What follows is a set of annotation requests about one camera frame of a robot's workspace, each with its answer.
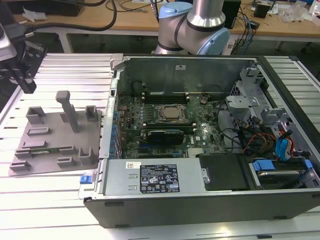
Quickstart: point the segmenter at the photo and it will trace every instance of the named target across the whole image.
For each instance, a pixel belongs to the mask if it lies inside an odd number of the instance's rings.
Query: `gray peg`
[[[72,131],[74,133],[78,132],[79,125],[77,121],[77,113],[73,106],[70,104],[70,92],[69,91],[57,91],[55,100],[58,103],[61,103],[63,111],[66,115],[66,117],[69,120],[69,123],[71,125]]]

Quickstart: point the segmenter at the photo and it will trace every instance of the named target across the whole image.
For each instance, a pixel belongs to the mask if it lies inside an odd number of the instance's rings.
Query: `electronic equipment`
[[[270,7],[271,7],[270,2],[258,1],[256,3],[253,15],[256,18],[264,19],[264,18],[266,18],[266,15],[267,15],[268,11],[270,10]]]
[[[233,29],[241,6],[241,0],[224,0],[222,12],[225,15],[224,27]]]
[[[80,13],[82,6],[56,0],[5,0],[13,14],[24,13],[24,8],[47,15],[62,15],[66,17],[76,17]]]
[[[320,133],[268,61],[113,54],[100,174],[79,193],[99,224],[290,219],[319,206]]]

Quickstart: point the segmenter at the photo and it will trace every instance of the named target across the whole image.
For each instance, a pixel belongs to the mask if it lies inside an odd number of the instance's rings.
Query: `connector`
[[[250,21],[249,24],[250,24],[252,30],[257,30],[260,26],[260,23],[258,23],[256,21]]]

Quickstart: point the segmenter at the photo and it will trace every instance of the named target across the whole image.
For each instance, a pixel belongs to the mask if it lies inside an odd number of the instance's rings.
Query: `blue latch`
[[[252,163],[255,171],[275,170],[275,166],[271,160],[256,160]]]
[[[288,161],[286,158],[288,143],[287,139],[278,137],[275,145],[275,154],[284,162]]]
[[[313,168],[312,163],[310,162],[309,159],[305,159],[304,164],[308,170]]]
[[[80,184],[92,184],[91,175],[83,175],[80,177]]]

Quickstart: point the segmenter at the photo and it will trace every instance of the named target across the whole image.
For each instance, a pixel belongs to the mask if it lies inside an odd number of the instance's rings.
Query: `metal bracket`
[[[202,173],[202,177],[203,177],[203,182],[205,184],[209,184],[210,183],[210,178],[207,172],[206,168],[201,168],[201,173]]]
[[[227,96],[226,104],[235,119],[246,122],[251,115],[250,108],[259,106],[255,97]]]
[[[284,114],[286,114],[286,110],[284,108],[265,108],[261,112],[261,117],[264,124],[273,125],[275,122],[279,121]]]
[[[111,70],[115,71],[125,67],[125,59],[122,53],[114,53],[110,58]]]

